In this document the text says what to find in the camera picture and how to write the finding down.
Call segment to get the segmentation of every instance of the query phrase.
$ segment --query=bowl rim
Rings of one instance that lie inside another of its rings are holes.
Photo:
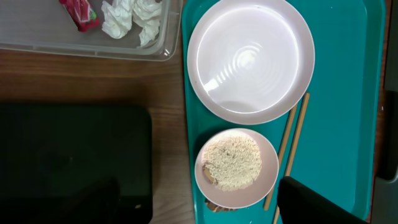
[[[240,0],[229,0],[228,1],[228,6],[231,6],[233,4],[244,4],[244,5],[249,5],[249,4],[254,4],[258,3],[259,1],[262,0],[246,0],[246,1],[240,1]],[[308,87],[311,83],[313,73],[315,70],[315,43],[314,39],[311,33],[311,30],[306,22],[306,20],[303,18],[301,13],[293,7],[289,2],[287,1],[280,1],[280,0],[272,0],[272,2],[277,2],[280,5],[283,5],[286,9],[291,10],[294,12],[294,14],[299,18],[298,24],[302,26],[302,32],[305,33],[306,36],[302,35],[300,37],[306,37],[304,40],[307,40],[310,42],[308,44],[308,49],[305,51],[308,53],[308,68],[311,72],[309,72],[309,78],[308,81],[305,82],[305,84],[301,85],[300,88],[302,88],[303,91],[299,90],[297,92],[292,92],[289,93],[288,95],[291,95],[291,100],[289,103],[281,102],[284,98],[287,98],[286,96],[282,97],[282,99],[272,105],[270,108],[267,108],[265,110],[260,110],[256,111],[253,113],[240,113],[236,111],[231,111],[227,108],[224,108],[220,106],[217,102],[213,101],[213,99],[210,98],[210,96],[206,93],[204,93],[204,90],[202,89],[203,87],[201,86],[201,81],[200,81],[200,76],[195,72],[197,70],[197,66],[195,65],[193,61],[196,61],[197,59],[197,54],[196,54],[196,45],[198,45],[197,38],[200,35],[200,28],[205,25],[205,19],[209,16],[212,15],[212,13],[216,12],[217,10],[222,9],[225,6],[224,1],[219,1],[216,4],[214,4],[209,10],[207,10],[204,15],[201,17],[201,19],[198,21],[197,25],[195,26],[192,35],[189,40],[188,44],[188,49],[187,49],[187,70],[188,70],[188,76],[190,79],[190,83],[192,86],[193,91],[197,95],[198,99],[200,102],[213,114],[218,116],[219,118],[229,121],[234,124],[243,124],[243,125],[256,125],[256,124],[264,124],[268,123],[270,121],[273,121],[277,118],[280,118],[281,116],[285,115],[287,112],[289,112],[303,97],[305,92],[308,90]]]

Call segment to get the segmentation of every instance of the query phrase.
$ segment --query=black cover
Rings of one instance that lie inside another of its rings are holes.
[[[151,134],[138,106],[0,104],[0,223],[149,223]]]
[[[365,224],[291,177],[279,182],[277,204],[284,224]]]

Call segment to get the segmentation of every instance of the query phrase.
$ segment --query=white plate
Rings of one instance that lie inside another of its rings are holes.
[[[283,0],[222,0],[200,19],[187,67],[201,102],[238,124],[288,112],[303,96],[315,64],[307,23]]]

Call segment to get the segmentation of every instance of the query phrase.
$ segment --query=plastic tray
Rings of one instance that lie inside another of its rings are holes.
[[[100,0],[89,1],[100,23],[104,22]],[[58,0],[0,1],[0,49],[26,50],[53,54],[134,60],[167,60],[175,52],[182,0],[162,0],[159,35],[140,47],[141,27],[132,29],[121,39],[113,39],[101,27],[85,33],[77,27]]]
[[[198,151],[218,131],[242,127],[208,111],[194,93],[187,72],[187,47],[201,16],[217,0],[188,0],[182,31],[185,62],[190,167],[198,224],[271,223],[261,201],[235,212],[207,209],[193,175]],[[307,21],[316,51],[311,93],[291,176],[359,218],[370,208],[377,99],[384,37],[384,0],[291,0]],[[287,114],[270,123],[245,126],[260,132],[279,150]],[[282,161],[283,176],[292,142]]]

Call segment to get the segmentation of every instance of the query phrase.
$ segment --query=white tissue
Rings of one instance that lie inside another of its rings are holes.
[[[162,2],[155,0],[114,0],[112,6],[103,1],[105,22],[102,30],[112,38],[120,39],[131,29],[132,20],[142,27],[139,34],[141,47],[154,40],[159,33]]]
[[[141,47],[154,40],[159,33],[160,13],[162,12],[162,2],[155,0],[136,0],[132,15],[133,21],[142,27],[139,34]]]
[[[111,6],[103,1],[101,10],[104,12],[105,22],[102,30],[115,39],[124,37],[132,26],[133,4],[134,0],[114,0]]]

